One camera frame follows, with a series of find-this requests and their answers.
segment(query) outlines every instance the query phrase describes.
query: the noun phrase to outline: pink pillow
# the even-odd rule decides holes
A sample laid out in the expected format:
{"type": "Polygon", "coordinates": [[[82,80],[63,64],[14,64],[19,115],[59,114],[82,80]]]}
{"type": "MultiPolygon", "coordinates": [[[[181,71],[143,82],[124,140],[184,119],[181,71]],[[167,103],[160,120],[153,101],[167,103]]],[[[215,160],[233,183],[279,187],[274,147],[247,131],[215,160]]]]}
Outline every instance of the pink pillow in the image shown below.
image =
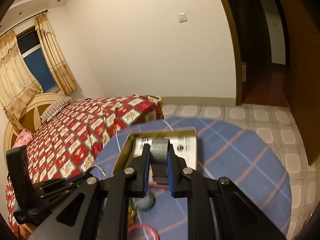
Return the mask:
{"type": "Polygon", "coordinates": [[[30,132],[28,129],[23,129],[21,133],[19,133],[13,148],[21,147],[21,146],[27,146],[30,142],[32,142],[33,136],[32,132],[30,132]]]}

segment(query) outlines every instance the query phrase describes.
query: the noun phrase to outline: baseboard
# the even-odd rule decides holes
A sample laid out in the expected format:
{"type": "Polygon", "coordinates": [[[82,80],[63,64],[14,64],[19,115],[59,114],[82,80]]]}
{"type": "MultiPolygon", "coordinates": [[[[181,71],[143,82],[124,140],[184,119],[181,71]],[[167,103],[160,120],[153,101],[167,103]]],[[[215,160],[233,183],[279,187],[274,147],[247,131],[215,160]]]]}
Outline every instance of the baseboard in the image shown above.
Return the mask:
{"type": "Polygon", "coordinates": [[[235,98],[161,97],[166,105],[235,106],[235,98]]]}

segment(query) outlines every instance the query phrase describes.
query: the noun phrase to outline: beige curtain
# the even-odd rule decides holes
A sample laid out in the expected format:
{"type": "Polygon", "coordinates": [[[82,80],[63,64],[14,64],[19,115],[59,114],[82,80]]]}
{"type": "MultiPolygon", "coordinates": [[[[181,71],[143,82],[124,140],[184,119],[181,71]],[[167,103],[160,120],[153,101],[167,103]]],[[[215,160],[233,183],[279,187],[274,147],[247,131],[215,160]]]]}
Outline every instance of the beige curtain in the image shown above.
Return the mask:
{"type": "Polygon", "coordinates": [[[0,101],[16,132],[23,129],[22,111],[40,93],[42,87],[22,58],[14,30],[8,31],[0,38],[0,101]]]}
{"type": "Polygon", "coordinates": [[[78,84],[59,49],[45,13],[35,17],[35,27],[49,70],[59,88],[68,95],[78,88],[78,84]]]}

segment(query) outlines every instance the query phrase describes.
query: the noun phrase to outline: metal screw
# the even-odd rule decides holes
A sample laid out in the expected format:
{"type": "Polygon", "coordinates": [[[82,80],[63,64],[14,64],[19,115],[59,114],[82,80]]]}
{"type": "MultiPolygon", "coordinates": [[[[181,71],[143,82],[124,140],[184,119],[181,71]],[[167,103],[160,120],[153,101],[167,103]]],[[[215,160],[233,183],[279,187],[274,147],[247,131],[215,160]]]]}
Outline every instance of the metal screw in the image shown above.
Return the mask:
{"type": "Polygon", "coordinates": [[[124,169],[124,173],[129,175],[129,174],[133,174],[134,173],[134,168],[132,167],[128,167],[124,169]]]}
{"type": "Polygon", "coordinates": [[[89,185],[93,185],[93,184],[95,184],[96,182],[97,182],[97,178],[95,178],[95,177],[87,178],[87,183],[88,183],[89,185]]]}
{"type": "Polygon", "coordinates": [[[226,178],[226,177],[222,177],[219,179],[220,183],[223,185],[228,185],[230,183],[230,179],[226,178]]]}
{"type": "Polygon", "coordinates": [[[183,168],[182,172],[184,174],[191,174],[193,172],[193,169],[186,167],[186,168],[183,168]]]}

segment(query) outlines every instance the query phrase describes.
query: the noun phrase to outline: striped pillow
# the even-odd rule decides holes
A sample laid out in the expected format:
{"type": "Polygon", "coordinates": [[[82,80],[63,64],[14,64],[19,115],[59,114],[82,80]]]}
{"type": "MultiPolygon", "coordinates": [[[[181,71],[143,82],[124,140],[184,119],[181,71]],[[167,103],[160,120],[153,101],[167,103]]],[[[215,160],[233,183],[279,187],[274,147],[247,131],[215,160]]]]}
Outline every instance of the striped pillow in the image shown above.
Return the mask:
{"type": "Polygon", "coordinates": [[[53,104],[51,104],[40,116],[42,122],[46,122],[51,116],[56,116],[63,108],[64,106],[67,106],[70,104],[70,101],[73,100],[71,97],[64,97],[60,98],[59,100],[55,101],[53,104]]]}

